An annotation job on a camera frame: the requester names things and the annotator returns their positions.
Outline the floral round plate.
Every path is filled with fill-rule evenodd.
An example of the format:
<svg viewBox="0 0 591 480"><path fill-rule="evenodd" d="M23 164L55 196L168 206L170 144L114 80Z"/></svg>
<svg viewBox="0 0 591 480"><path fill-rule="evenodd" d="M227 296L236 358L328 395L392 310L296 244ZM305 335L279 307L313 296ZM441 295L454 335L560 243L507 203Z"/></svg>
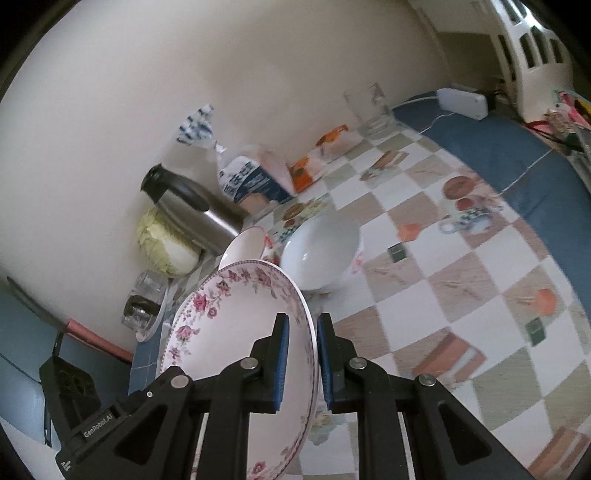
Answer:
<svg viewBox="0 0 591 480"><path fill-rule="evenodd" d="M176 310L159 368L180 367L194 380L245 358L269 336L276 315L290 319L283 402L274 415L249 422L249 479L279 479L300 453L318 400L314 321L301 290L263 260L232 263L211 274Z"/></svg>

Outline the large white bowl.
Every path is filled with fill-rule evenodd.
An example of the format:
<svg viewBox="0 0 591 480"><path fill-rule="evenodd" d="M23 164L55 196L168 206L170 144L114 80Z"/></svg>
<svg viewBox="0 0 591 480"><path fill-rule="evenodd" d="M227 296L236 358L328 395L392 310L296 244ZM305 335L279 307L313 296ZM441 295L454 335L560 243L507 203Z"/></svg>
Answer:
<svg viewBox="0 0 591 480"><path fill-rule="evenodd" d="M360 225L338 212L308 219L290 236L280 255L280 268L305 292L339 289L362 266Z"/></svg>

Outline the strawberry red-rimmed bowl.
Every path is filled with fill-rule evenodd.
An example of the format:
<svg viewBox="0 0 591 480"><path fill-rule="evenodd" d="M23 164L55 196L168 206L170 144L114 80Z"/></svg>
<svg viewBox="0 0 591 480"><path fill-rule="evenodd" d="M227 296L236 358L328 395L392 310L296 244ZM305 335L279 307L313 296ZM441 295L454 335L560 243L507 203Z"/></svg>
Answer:
<svg viewBox="0 0 591 480"><path fill-rule="evenodd" d="M238 235L221 256L218 268L245 260L264 260L276 263L273 240L262 227L253 226Z"/></svg>

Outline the white tray with glasses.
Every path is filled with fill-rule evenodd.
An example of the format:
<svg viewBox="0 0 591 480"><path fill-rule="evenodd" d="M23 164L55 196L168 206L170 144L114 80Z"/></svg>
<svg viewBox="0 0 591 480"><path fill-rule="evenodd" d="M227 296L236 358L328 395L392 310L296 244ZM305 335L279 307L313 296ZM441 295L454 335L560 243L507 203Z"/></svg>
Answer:
<svg viewBox="0 0 591 480"><path fill-rule="evenodd" d="M138 343L147 342L154 335L164 312L171 279L152 270L138 275L127 296L121 324L130 329Z"/></svg>

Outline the napa cabbage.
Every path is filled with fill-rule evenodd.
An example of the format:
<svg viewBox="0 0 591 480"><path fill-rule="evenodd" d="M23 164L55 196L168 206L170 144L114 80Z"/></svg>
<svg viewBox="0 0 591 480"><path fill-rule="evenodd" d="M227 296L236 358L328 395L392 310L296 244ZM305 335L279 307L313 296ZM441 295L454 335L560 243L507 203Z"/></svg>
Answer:
<svg viewBox="0 0 591 480"><path fill-rule="evenodd" d="M182 277L197 268L200 250L156 208L140 217L135 238L152 267L168 277Z"/></svg>

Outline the checkered tablecloth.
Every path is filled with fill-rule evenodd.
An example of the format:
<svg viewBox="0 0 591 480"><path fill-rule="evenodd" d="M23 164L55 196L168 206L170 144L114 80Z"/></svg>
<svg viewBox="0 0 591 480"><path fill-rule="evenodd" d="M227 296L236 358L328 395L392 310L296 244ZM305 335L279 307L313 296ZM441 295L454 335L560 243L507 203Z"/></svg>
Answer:
<svg viewBox="0 0 591 480"><path fill-rule="evenodd" d="M430 373L539 479L590 444L590 194L510 119L433 98L260 219L283 244L315 214L359 223L360 270L308 300L388 371Z"/></svg>

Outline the stainless steel thermos jug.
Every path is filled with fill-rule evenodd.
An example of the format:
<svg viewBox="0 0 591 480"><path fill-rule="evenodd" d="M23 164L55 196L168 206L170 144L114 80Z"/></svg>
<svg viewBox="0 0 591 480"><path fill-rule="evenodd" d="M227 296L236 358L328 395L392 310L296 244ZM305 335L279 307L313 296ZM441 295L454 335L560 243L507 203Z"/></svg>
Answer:
<svg viewBox="0 0 591 480"><path fill-rule="evenodd" d="M221 255L242 231L242 217L200 184L161 164L149 169L140 190L168 222L199 248Z"/></svg>

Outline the toast bread bag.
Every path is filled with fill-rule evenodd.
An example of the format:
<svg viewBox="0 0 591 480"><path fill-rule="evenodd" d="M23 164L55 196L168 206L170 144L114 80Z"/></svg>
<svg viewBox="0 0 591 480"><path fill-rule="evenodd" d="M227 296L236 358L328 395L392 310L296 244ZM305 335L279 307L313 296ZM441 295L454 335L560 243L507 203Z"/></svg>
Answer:
<svg viewBox="0 0 591 480"><path fill-rule="evenodd" d="M252 216L293 199L296 191L287 164L260 145L222 146L213 132L212 115L211 105L199 108L179 126L176 140L212 151L222 195Z"/></svg>

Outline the orange snack packet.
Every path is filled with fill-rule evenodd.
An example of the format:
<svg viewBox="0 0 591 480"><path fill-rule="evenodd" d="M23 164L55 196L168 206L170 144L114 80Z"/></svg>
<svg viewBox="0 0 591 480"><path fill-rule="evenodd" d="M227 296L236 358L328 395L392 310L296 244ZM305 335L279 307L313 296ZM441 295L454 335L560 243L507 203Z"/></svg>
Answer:
<svg viewBox="0 0 591 480"><path fill-rule="evenodd" d="M322 178L325 172L325 162L318 157L305 156L291 163L287 168L294 184L294 191L300 194Z"/></svg>
<svg viewBox="0 0 591 480"><path fill-rule="evenodd" d="M332 162L353 150L363 141L363 137L356 131L349 130L346 124L332 129L318 139L318 152L325 162Z"/></svg>

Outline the clear glass mug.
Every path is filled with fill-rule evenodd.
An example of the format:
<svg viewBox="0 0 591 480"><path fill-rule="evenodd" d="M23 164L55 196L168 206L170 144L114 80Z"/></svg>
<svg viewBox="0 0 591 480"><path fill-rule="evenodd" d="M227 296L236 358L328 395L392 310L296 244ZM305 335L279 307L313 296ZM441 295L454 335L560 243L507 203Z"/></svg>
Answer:
<svg viewBox="0 0 591 480"><path fill-rule="evenodd" d="M344 98L363 136L380 138L394 129L394 115L379 83L345 91Z"/></svg>

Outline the white power strip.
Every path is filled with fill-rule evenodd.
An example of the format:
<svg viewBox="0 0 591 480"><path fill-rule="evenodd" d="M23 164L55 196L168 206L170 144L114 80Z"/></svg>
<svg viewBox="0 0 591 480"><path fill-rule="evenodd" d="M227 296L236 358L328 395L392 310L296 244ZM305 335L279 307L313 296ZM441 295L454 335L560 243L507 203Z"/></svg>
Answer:
<svg viewBox="0 0 591 480"><path fill-rule="evenodd" d="M478 121L489 115L488 102L482 94L456 88L441 88L436 95L443 110Z"/></svg>

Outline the colourful items pile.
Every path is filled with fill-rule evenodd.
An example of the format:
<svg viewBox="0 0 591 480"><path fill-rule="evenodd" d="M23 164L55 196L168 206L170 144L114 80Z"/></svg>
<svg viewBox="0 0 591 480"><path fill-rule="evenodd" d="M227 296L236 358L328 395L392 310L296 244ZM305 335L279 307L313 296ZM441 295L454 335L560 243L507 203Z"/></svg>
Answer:
<svg viewBox="0 0 591 480"><path fill-rule="evenodd" d="M555 103L528 126L562 147L570 164L590 189L590 101L570 90L555 91Z"/></svg>

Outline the white plastic chair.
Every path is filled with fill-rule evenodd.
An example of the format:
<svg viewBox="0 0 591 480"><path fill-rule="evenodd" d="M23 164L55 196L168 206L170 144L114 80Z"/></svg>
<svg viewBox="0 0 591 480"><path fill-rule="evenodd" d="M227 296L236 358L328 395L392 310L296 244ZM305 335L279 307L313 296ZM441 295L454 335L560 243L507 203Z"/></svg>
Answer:
<svg viewBox="0 0 591 480"><path fill-rule="evenodd" d="M481 3L512 105L527 122L542 119L573 88L570 55L520 1Z"/></svg>

